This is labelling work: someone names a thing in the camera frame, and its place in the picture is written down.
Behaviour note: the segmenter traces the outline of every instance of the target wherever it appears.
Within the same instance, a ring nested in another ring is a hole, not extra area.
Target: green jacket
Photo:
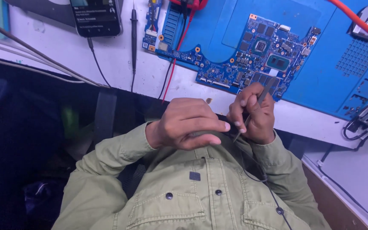
[[[146,125],[105,139],[76,163],[53,229],[288,230],[268,187],[250,179],[238,163],[240,148],[261,163],[293,230],[330,229],[317,209],[301,161],[278,136],[267,145],[242,138],[233,144],[214,133],[221,145],[156,150],[147,142]],[[127,200],[117,176],[141,157],[150,166]],[[191,172],[199,173],[200,180],[191,180]]]

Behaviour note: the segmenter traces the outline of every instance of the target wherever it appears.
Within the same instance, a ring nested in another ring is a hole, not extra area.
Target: man's hand
[[[171,146],[193,150],[221,144],[221,140],[212,134],[194,136],[194,132],[227,132],[229,129],[230,125],[220,121],[204,100],[176,98],[171,100],[160,121],[146,127],[146,138],[154,149]]]
[[[257,103],[257,97],[262,93],[263,86],[257,82],[246,87],[235,98],[235,102],[229,106],[228,120],[233,122],[238,130],[248,139],[257,144],[269,144],[275,139],[273,133],[273,124],[275,117],[273,115],[274,101],[272,96],[266,94],[261,106]],[[251,115],[251,121],[244,125],[242,113],[248,112]]]

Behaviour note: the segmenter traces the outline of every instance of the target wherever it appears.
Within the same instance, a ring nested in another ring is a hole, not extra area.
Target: black probe
[[[137,16],[136,10],[134,8],[134,2],[132,9],[132,18],[130,18],[130,20],[132,22],[132,67],[133,67],[133,80],[130,91],[133,92],[134,77],[136,75],[136,56],[137,56]]]

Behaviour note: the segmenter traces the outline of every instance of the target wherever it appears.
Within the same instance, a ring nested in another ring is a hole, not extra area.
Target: smartphone
[[[123,0],[70,0],[78,34],[85,38],[118,36],[123,33]]]

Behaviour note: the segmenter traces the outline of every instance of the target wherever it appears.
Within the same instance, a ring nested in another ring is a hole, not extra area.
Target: chest pocket
[[[270,230],[289,230],[282,215],[276,212],[277,206],[271,203],[244,201],[243,221],[247,226],[255,226]],[[310,230],[309,225],[288,209],[283,209],[284,215],[292,229]]]
[[[137,203],[130,214],[126,229],[145,223],[187,222],[204,218],[205,212],[198,196],[167,191]]]

